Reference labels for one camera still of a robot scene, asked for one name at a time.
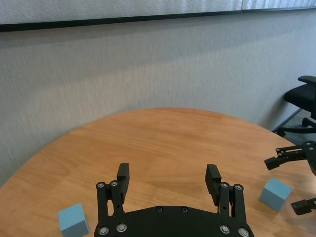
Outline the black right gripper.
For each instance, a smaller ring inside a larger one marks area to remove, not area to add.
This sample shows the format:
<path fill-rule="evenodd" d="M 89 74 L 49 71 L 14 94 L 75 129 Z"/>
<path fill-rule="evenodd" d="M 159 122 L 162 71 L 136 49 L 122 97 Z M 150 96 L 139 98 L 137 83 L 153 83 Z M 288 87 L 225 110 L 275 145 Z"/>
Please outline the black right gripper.
<path fill-rule="evenodd" d="M 311 171 L 316 175 L 316 143 L 307 141 L 302 145 L 276 148 L 277 157 L 272 157 L 264 161 L 268 170 L 275 169 L 281 164 L 290 161 L 307 160 Z M 304 215 L 316 209 L 316 199 L 303 199 L 291 203 L 297 215 Z"/>

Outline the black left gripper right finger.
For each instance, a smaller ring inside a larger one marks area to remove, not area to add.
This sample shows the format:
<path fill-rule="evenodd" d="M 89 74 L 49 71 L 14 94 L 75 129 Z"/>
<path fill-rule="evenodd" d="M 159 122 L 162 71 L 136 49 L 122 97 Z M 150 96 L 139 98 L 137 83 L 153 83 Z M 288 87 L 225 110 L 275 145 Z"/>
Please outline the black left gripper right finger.
<path fill-rule="evenodd" d="M 230 186 L 229 183 L 222 182 L 220 172 L 214 164 L 206 167 L 205 183 L 219 215 L 246 219 L 244 188 L 241 184 Z"/>

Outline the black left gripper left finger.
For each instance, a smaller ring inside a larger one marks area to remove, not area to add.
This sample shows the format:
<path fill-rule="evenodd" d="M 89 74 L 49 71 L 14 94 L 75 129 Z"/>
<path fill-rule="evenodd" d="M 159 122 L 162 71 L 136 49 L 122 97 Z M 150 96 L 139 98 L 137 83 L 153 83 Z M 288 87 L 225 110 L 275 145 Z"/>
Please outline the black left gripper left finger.
<path fill-rule="evenodd" d="M 109 217 L 109 200 L 113 204 L 114 216 L 124 213 L 123 204 L 128 190 L 129 180 L 129 163 L 121 163 L 118 168 L 116 180 L 111 181 L 109 184 L 105 182 L 96 184 L 98 220 L 105 220 Z"/>

